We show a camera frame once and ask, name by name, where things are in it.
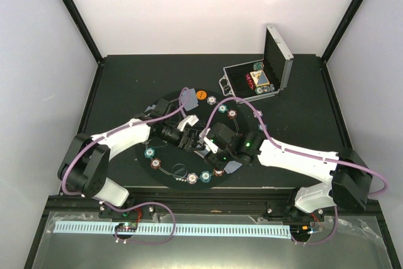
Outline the teal poker chip stack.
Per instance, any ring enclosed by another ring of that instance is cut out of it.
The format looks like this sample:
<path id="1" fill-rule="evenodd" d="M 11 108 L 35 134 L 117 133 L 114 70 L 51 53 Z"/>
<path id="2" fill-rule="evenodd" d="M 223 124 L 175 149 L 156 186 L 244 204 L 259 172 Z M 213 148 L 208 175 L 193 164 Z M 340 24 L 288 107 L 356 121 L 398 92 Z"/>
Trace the teal poker chip stack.
<path id="1" fill-rule="evenodd" d="M 262 124 L 259 124 L 259 125 L 258 125 L 258 129 L 259 129 L 260 131 L 262 131 L 262 132 L 263 132 L 264 130 L 267 130 L 267 128 L 268 128 L 268 126 L 267 126 L 266 124 L 263 124 L 263 125 L 262 125 Z"/>

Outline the teal chip mat bottom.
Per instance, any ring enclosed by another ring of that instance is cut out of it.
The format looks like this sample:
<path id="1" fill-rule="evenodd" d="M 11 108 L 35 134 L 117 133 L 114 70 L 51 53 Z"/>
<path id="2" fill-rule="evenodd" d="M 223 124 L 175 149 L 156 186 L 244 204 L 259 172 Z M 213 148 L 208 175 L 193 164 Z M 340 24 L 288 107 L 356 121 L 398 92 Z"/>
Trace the teal chip mat bottom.
<path id="1" fill-rule="evenodd" d="M 202 182 L 204 182 L 204 183 L 209 183 L 210 180 L 211 180 L 211 174 L 210 174 L 210 172 L 209 172 L 209 171 L 203 171 L 203 172 L 200 174 L 200 180 L 201 180 Z"/>

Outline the teal chip mat top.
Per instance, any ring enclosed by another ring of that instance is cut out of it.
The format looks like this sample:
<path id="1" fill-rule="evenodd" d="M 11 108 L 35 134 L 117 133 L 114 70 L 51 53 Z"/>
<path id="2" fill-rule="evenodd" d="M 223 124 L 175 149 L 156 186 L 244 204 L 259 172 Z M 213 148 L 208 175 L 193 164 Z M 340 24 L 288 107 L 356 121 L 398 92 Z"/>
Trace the teal chip mat top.
<path id="1" fill-rule="evenodd" d="M 218 108 L 218 111 L 220 112 L 220 113 L 225 113 L 225 112 L 227 112 L 227 106 L 225 105 L 225 104 L 223 104 L 223 105 L 220 105 L 219 106 L 219 108 Z"/>

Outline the white chip mat bottom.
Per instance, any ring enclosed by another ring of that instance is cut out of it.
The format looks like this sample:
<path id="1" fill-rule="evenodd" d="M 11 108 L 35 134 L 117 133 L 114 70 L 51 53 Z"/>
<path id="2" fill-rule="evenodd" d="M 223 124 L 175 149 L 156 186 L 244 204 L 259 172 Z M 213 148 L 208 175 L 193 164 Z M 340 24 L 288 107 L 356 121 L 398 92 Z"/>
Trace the white chip mat bottom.
<path id="1" fill-rule="evenodd" d="M 198 181 L 198 176 L 195 173 L 189 173 L 186 177 L 187 183 L 194 185 Z"/>

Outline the white purple chip stack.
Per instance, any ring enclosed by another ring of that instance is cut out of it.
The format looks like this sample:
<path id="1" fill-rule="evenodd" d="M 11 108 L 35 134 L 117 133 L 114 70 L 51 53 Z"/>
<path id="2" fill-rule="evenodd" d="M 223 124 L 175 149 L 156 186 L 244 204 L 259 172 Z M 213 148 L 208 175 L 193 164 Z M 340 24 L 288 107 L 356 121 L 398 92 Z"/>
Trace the white purple chip stack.
<path id="1" fill-rule="evenodd" d="M 256 110 L 256 111 L 253 112 L 253 117 L 254 118 L 258 118 L 258 117 L 262 117 L 262 116 L 263 116 L 263 113 L 260 110 Z"/>

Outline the blue card mat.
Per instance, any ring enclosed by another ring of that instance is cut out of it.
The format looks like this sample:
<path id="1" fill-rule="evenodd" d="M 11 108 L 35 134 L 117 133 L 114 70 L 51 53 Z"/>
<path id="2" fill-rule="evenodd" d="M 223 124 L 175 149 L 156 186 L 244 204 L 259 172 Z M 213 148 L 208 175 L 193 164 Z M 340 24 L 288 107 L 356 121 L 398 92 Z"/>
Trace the blue card mat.
<path id="1" fill-rule="evenodd" d="M 179 102 L 185 112 L 195 109 L 198 106 L 195 89 L 183 88 L 179 94 Z"/>
<path id="2" fill-rule="evenodd" d="M 237 171 L 240 167 L 242 166 L 242 163 L 239 163 L 237 161 L 229 161 L 225 167 L 224 167 L 224 171 L 227 174 L 232 174 L 235 171 Z"/>

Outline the white chip mat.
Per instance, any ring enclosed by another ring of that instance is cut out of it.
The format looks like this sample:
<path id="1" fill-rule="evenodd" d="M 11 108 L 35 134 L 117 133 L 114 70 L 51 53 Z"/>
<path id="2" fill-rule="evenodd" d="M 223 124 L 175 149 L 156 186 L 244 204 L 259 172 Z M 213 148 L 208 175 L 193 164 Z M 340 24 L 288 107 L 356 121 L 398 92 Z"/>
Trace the white chip mat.
<path id="1" fill-rule="evenodd" d="M 207 98 L 207 103 L 208 103 L 209 105 L 216 105 L 216 104 L 217 104 L 217 99 L 216 99 L 216 97 L 214 97 L 214 96 L 209 96 L 209 97 Z"/>
<path id="2" fill-rule="evenodd" d="M 187 183 L 194 185 L 198 181 L 198 176 L 195 173 L 189 173 L 186 177 Z"/>

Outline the blue card mat top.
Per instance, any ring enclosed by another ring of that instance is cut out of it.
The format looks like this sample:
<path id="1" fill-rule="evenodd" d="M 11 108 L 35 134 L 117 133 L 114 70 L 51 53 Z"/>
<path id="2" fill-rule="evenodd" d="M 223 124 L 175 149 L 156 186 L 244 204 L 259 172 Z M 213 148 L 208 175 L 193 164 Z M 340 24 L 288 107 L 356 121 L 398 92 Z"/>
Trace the blue card mat top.
<path id="1" fill-rule="evenodd" d="M 195 109 L 198 106 L 195 89 L 183 88 L 179 94 L 179 102 L 185 112 Z"/>

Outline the orange big blind button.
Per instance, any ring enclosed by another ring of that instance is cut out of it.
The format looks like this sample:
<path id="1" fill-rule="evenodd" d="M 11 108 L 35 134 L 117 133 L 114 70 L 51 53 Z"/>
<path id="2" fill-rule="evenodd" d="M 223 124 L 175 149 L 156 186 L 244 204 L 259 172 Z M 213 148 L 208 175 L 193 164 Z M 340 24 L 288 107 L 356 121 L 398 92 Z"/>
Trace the orange big blind button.
<path id="1" fill-rule="evenodd" d="M 199 90 L 196 92 L 196 98 L 198 100 L 205 100 L 207 98 L 207 92 L 204 90 Z"/>

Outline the single blue playing card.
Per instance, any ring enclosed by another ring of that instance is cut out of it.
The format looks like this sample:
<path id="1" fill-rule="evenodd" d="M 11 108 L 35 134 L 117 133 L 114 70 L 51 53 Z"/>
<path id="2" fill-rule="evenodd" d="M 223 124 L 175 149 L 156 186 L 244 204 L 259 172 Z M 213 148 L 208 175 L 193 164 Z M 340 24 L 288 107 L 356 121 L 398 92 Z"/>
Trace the single blue playing card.
<path id="1" fill-rule="evenodd" d="M 156 105 L 148 106 L 148 107 L 146 108 L 146 111 L 147 111 L 147 110 L 153 110 L 155 107 L 156 107 Z"/>

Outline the white chip mat top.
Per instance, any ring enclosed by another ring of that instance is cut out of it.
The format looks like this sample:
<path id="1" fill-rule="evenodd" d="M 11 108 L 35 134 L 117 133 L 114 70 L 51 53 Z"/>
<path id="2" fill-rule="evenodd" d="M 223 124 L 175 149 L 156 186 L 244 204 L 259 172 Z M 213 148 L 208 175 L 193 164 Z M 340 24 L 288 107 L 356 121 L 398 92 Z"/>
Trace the white chip mat top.
<path id="1" fill-rule="evenodd" d="M 216 105 L 216 104 L 217 104 L 217 99 L 216 99 L 216 97 L 214 97 L 214 96 L 209 96 L 209 97 L 207 98 L 207 103 L 208 103 L 209 105 Z"/>

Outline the brown chip mat bottom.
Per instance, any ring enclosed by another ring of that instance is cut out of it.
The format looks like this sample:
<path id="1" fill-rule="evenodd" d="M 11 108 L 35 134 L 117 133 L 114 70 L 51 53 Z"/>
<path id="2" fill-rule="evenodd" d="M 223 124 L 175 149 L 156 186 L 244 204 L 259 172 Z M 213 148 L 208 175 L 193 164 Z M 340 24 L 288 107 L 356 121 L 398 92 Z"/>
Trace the brown chip mat bottom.
<path id="1" fill-rule="evenodd" d="M 216 169 L 213 171 L 215 176 L 222 176 L 224 174 L 223 171 L 217 171 Z"/>

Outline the brown chip mat top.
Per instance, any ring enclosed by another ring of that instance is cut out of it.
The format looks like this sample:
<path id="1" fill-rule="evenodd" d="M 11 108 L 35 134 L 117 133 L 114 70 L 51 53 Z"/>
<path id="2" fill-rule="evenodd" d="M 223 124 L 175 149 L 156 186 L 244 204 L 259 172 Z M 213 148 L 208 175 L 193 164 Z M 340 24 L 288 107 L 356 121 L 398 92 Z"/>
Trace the brown chip mat top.
<path id="1" fill-rule="evenodd" d="M 227 116 L 228 116 L 229 119 L 234 119 L 237 116 L 237 112 L 235 110 L 229 110 L 227 112 Z"/>

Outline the teal chip mat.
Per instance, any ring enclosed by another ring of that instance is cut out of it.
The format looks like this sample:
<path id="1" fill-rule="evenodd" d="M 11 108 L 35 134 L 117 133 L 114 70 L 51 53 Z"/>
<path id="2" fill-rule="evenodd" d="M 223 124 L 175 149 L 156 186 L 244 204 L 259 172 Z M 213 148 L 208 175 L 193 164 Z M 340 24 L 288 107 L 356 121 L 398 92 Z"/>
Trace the teal chip mat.
<path id="1" fill-rule="evenodd" d="M 155 156 L 155 149 L 152 147 L 148 147 L 145 149 L 144 151 L 144 157 L 146 157 L 147 159 L 153 159 Z"/>
<path id="2" fill-rule="evenodd" d="M 223 104 L 223 105 L 220 105 L 219 106 L 219 108 L 218 108 L 218 111 L 220 112 L 220 113 L 225 113 L 225 112 L 227 112 L 227 106 L 225 105 L 225 104 Z"/>
<path id="3" fill-rule="evenodd" d="M 209 183 L 210 180 L 211 180 L 211 174 L 210 174 L 210 172 L 209 172 L 209 171 L 203 171 L 203 172 L 200 174 L 200 180 L 201 180 L 202 182 L 204 182 L 204 183 Z"/>

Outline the brown chip mat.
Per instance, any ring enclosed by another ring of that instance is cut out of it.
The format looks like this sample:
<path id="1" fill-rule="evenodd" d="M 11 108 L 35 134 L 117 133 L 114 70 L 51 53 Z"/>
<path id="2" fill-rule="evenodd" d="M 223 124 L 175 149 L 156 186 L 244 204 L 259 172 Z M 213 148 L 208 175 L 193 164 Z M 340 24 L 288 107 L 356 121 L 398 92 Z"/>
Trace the brown chip mat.
<path id="1" fill-rule="evenodd" d="M 159 169 L 161 167 L 161 160 L 154 158 L 150 161 L 150 166 L 152 169 Z"/>
<path id="2" fill-rule="evenodd" d="M 222 176 L 224 174 L 223 171 L 217 171 L 216 169 L 213 171 L 215 176 Z"/>
<path id="3" fill-rule="evenodd" d="M 235 110 L 229 110 L 227 112 L 227 116 L 228 116 L 229 119 L 234 119 L 237 116 L 237 112 Z"/>

